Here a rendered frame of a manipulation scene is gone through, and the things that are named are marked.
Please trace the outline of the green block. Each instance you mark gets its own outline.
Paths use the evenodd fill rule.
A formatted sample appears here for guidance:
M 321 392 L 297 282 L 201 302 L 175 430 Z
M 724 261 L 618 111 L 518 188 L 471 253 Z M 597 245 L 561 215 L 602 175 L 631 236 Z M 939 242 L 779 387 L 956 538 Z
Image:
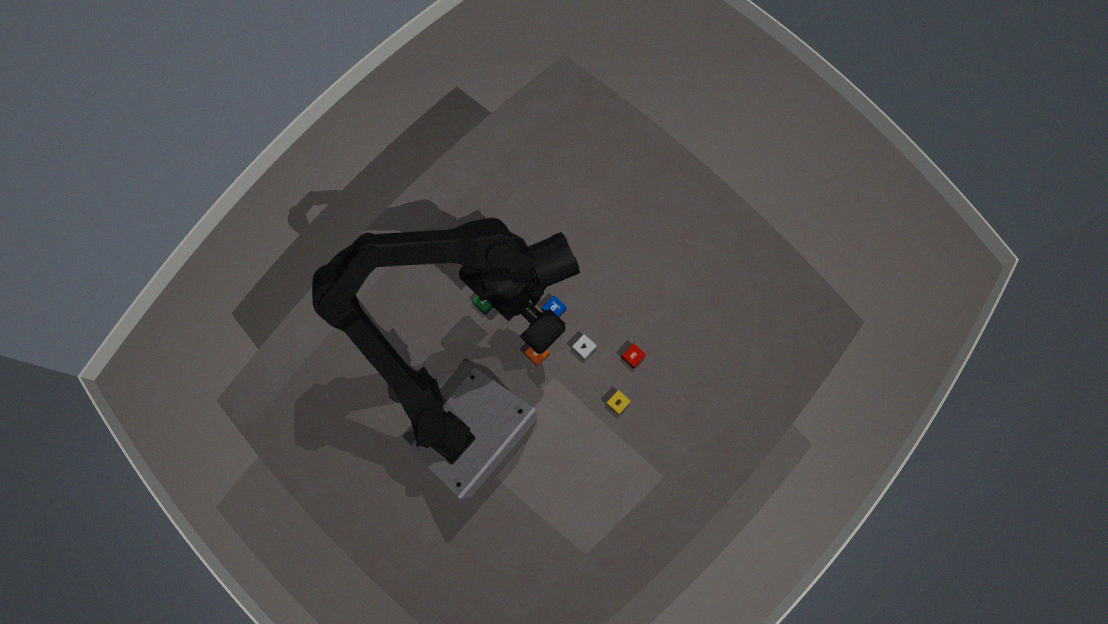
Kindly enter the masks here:
M 479 309 L 480 309 L 481 311 L 483 311 L 484 314 L 488 314 L 488 311 L 490 311 L 490 309 L 491 309 L 491 308 L 493 307 L 493 306 L 491 305 L 491 303 L 489 303 L 488 300 L 484 300 L 484 301 L 481 301 L 481 300 L 480 300 L 480 298 L 479 298 L 479 296 L 478 296 L 478 297 L 476 297 L 476 298 L 475 298 L 475 299 L 473 300 L 473 303 L 474 303 L 474 304 L 475 304 L 475 305 L 478 306 L 478 308 L 479 308 Z

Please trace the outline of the red block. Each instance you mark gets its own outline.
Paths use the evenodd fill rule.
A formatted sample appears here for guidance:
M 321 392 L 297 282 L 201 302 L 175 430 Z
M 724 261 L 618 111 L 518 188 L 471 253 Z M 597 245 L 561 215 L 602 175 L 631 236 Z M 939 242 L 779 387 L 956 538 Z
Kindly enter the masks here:
M 629 364 L 630 367 L 634 369 L 635 366 L 642 361 L 642 359 L 645 357 L 645 355 L 646 354 L 643 352 L 642 349 L 637 345 L 635 345 L 633 342 L 633 345 L 630 346 L 630 348 L 627 351 L 625 351 L 625 352 L 623 352 L 620 355 L 620 358 L 626 364 Z

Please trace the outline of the orange block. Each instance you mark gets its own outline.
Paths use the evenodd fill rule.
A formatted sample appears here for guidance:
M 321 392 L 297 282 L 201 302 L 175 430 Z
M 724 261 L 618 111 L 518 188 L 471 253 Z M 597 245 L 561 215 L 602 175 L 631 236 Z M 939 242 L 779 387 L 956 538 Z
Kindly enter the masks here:
M 538 365 L 542 364 L 543 360 L 548 356 L 548 350 L 546 350 L 543 354 L 537 354 L 531 347 L 529 347 L 529 349 L 524 352 L 524 355 L 529 358 L 529 360 L 532 364 L 535 364 L 538 367 Z

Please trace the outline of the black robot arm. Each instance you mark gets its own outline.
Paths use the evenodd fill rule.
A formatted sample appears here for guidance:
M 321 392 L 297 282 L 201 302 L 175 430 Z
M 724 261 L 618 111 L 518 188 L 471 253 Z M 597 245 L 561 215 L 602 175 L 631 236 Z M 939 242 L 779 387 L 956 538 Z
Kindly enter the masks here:
M 481 301 L 522 301 L 527 282 L 535 306 L 544 290 L 579 274 L 578 260 L 562 232 L 527 247 L 497 218 L 468 222 L 450 231 L 363 233 L 312 275 L 312 307 L 341 329 L 396 391 L 410 418 L 418 446 L 430 446 L 453 464 L 475 437 L 444 411 L 437 383 L 422 367 L 411 369 L 365 314 L 356 293 L 376 267 L 456 263 L 483 270 L 472 279 Z

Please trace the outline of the yellow block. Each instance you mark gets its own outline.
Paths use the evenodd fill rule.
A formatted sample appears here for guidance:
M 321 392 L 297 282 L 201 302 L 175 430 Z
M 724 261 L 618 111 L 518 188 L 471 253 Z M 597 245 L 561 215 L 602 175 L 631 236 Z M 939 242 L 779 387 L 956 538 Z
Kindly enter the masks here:
M 612 409 L 612 410 L 613 410 L 613 411 L 614 411 L 614 412 L 615 412 L 616 415 L 619 415 L 619 413 L 620 413 L 620 411 L 622 411 L 622 410 L 623 410 L 623 409 L 624 409 L 624 408 L 625 408 L 625 407 L 626 407 L 627 405 L 630 405 L 630 400 L 629 400 L 629 399 L 628 399 L 628 398 L 627 398 L 626 396 L 624 396 L 624 395 L 623 395 L 623 393 L 620 392 L 620 390 L 618 390 L 618 391 L 617 391 L 616 393 L 614 393 L 614 395 L 613 395 L 613 396 L 611 397 L 611 399 L 609 399 L 609 400 L 608 400 L 608 401 L 606 402 L 606 405 L 607 405 L 607 406 L 609 406 L 609 407 L 611 407 L 611 409 Z

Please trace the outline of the blue block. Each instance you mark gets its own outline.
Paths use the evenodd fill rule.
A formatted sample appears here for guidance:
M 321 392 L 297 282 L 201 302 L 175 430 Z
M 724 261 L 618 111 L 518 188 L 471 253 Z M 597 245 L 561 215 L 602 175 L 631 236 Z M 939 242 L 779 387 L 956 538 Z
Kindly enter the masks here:
M 564 311 L 566 311 L 567 307 L 562 301 L 560 301 L 560 299 L 557 299 L 555 296 L 553 296 L 542 307 L 542 311 L 545 311 L 545 310 L 548 310 L 548 309 L 551 309 L 552 311 L 554 311 L 560 317 Z

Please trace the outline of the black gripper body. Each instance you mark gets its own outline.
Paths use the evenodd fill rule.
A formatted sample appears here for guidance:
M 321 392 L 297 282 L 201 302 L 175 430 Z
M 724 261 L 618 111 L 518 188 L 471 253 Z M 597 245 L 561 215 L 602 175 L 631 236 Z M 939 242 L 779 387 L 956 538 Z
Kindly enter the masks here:
M 459 272 L 459 277 L 470 289 L 474 291 L 475 286 L 472 279 L 483 273 L 485 272 L 463 266 Z M 534 287 L 529 282 L 527 286 L 529 288 L 525 297 L 516 305 L 500 305 L 497 301 L 494 301 L 492 297 L 489 298 L 488 301 L 491 303 L 491 305 L 507 320 L 507 323 L 519 314 L 531 323 L 529 325 L 529 329 L 523 334 L 522 339 L 527 342 L 535 352 L 543 354 L 560 338 L 563 333 L 565 333 L 565 323 L 563 323 L 551 309 L 543 313 L 538 311 L 538 309 L 530 303 L 531 297 L 529 293 L 532 291 Z M 533 315 L 536 314 L 535 317 L 538 317 L 535 318 L 526 308 L 534 313 Z

